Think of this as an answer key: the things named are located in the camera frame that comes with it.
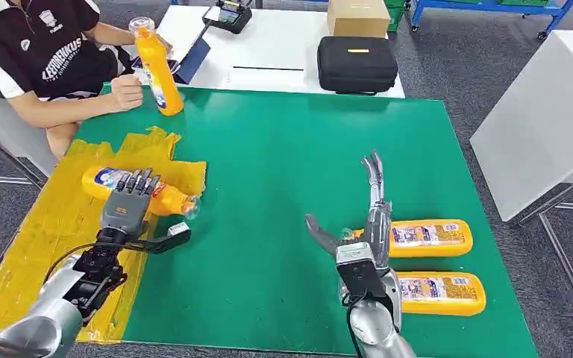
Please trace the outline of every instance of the metal arm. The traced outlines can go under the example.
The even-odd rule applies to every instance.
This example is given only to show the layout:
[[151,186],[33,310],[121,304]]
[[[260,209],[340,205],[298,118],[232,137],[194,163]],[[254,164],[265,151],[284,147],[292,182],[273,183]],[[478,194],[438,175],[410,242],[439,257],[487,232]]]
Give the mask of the metal arm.
[[82,255],[69,256],[82,247],[67,253],[27,315],[0,332],[0,358],[65,357],[80,329],[128,278],[117,260],[122,249],[159,254],[190,239],[184,222],[169,228],[166,237],[139,239],[148,226],[144,215],[159,181],[150,174],[150,169],[137,170],[118,182],[102,210],[95,243]]
[[304,217],[308,233],[334,259],[345,285],[351,332],[367,358],[415,358],[400,335],[401,290],[389,268],[391,206],[383,200],[383,164],[376,151],[361,163],[368,173],[370,207],[363,234],[340,241],[319,226],[313,215]]

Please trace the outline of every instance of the floor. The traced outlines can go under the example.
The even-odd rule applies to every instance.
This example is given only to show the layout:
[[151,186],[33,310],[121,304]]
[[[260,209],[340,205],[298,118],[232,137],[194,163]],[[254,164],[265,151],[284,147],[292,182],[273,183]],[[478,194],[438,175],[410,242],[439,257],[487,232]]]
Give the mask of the floor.
[[[165,0],[135,2],[97,1],[102,19],[121,27],[126,27],[135,16],[148,15],[159,22],[168,6]],[[211,1],[190,0],[190,3]],[[325,4],[266,0],[265,8],[323,11]],[[536,34],[548,21],[543,16],[522,19],[517,14],[426,10],[419,32],[410,33],[407,21],[403,20],[391,40],[407,97],[445,102],[539,355],[572,358],[573,292],[556,255],[538,223],[522,228],[500,221],[469,144],[475,129],[539,47]],[[0,163],[0,175],[8,172],[12,170]],[[32,186],[0,184],[0,253],[35,195]],[[553,210],[549,218],[573,263],[573,211]],[[516,352],[504,355],[517,357]],[[69,357],[308,356],[125,343],[77,344]]]

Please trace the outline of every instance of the green crate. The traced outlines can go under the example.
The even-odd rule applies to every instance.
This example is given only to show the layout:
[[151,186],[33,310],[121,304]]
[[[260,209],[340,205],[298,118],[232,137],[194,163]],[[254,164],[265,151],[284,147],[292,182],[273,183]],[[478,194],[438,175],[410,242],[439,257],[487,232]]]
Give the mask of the green crate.
[[405,12],[404,6],[388,6],[387,12],[389,13],[389,25],[387,25],[388,32],[396,31],[398,23],[403,19]]
[[405,6],[405,0],[383,0],[387,7],[401,7]]
[[548,0],[498,0],[502,5],[546,6]]

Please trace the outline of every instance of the cardboard box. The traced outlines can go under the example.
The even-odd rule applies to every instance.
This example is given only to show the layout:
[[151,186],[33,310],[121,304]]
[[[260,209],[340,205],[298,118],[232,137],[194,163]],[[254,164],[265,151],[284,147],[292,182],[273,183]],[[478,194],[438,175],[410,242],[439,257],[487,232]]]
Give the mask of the cardboard box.
[[333,36],[385,37],[389,25],[383,0],[330,0],[327,18]]

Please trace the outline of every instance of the cable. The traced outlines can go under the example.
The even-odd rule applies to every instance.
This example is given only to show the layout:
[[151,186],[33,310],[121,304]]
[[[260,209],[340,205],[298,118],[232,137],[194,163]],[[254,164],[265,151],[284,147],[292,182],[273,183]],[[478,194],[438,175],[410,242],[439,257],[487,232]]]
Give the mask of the cable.
[[[359,302],[361,302],[364,298],[366,298],[367,293],[368,293],[367,291],[364,292],[363,295],[357,297],[357,299],[352,298],[348,302],[348,309],[346,310],[346,323],[348,324],[348,332],[350,333],[350,339],[352,339],[352,345],[354,346],[354,350],[357,352],[357,358],[363,358],[363,356],[361,355],[361,350],[359,349],[359,344],[357,343],[357,337],[354,335],[354,331],[352,330],[352,325],[350,324],[350,314],[352,312],[352,309],[354,309],[354,306]],[[345,305],[345,299],[349,295],[350,295],[349,293],[344,295],[344,297],[342,298],[342,304]]]
[[78,250],[82,250],[83,248],[91,248],[93,246],[105,246],[105,247],[110,247],[110,248],[126,248],[127,250],[134,250],[133,248],[127,248],[124,245],[113,244],[110,242],[90,242],[88,244],[76,246],[75,248],[72,248],[71,250],[67,251],[66,254],[64,254],[63,256],[58,258],[58,260],[54,261],[54,263],[52,263],[51,266],[49,266],[49,270],[47,270],[47,274],[45,275],[45,278],[43,279],[43,285],[47,282],[47,280],[49,280],[49,276],[51,276],[51,273],[54,271],[54,269],[56,269],[56,266],[58,266],[60,261],[65,260],[69,255],[73,254],[74,252],[76,252]]

